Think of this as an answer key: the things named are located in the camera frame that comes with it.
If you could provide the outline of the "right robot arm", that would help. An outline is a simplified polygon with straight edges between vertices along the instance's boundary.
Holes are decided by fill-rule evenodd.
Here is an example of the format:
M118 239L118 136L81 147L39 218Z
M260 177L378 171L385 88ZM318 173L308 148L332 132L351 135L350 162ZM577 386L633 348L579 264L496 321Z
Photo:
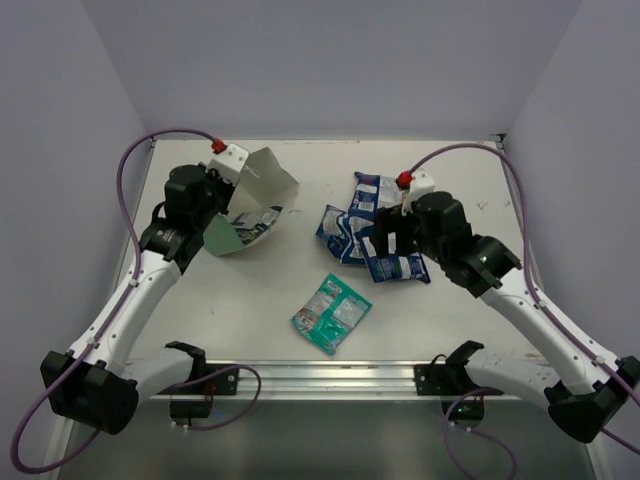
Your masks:
M636 396L638 359L620 357L590 339L504 243L473 233L450 193L427 193L409 212L400 205L378 210L372 244L382 257L421 253L435 261L453 284L501 314L547 362L537 367L503 360L468 341L447 360L445 379L454 391L477 386L517 396L546 410L565 434L585 444Z

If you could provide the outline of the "blue white snack packet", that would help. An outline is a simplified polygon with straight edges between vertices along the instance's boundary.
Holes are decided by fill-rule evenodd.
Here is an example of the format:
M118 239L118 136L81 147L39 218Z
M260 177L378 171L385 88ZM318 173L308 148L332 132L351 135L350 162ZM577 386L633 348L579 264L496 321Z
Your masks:
M356 234L372 224L372 221L327 205L315 236L339 263L364 266L365 259Z
M348 213L351 216L374 220L376 212L402 202L402 191L393 177L355 172L356 186Z

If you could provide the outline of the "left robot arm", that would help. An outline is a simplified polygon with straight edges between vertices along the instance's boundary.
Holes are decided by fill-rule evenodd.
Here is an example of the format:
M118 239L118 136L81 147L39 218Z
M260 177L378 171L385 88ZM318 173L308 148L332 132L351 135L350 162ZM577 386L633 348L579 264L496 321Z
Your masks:
M228 211L239 177L220 166L171 170L164 199L134 238L134 261L98 318L65 353L49 352L40 371L52 411L99 432L120 433L138 406L168 390L208 389L237 366L210 370L205 352L173 341L150 360L130 352L165 294L198 252L211 222Z

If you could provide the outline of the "dark blue snack packet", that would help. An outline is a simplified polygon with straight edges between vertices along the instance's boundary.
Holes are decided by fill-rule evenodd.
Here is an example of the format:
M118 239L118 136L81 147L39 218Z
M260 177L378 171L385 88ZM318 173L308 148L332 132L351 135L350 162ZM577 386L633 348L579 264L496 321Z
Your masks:
M389 255L379 257L371 241L373 227L365 227L355 234L365 265L374 283L399 280L418 280L425 284L431 282L423 256L412 253L408 256L396 252L396 234L388 234Z

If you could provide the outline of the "green snack packet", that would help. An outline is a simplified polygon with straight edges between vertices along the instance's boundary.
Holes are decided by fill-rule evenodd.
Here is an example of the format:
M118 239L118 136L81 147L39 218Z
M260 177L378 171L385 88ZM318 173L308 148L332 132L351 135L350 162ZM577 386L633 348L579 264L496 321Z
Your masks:
M336 275L328 274L291 323L307 341L333 356L371 309L371 302Z

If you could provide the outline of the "green paper gift bag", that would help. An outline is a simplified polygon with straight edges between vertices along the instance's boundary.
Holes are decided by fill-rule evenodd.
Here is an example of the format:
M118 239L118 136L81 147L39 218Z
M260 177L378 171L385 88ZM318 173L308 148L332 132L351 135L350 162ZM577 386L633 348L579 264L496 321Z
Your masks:
M204 232L204 248L213 256L234 254L265 240L298 196L298 180L270 148L249 153L228 212L217 214Z

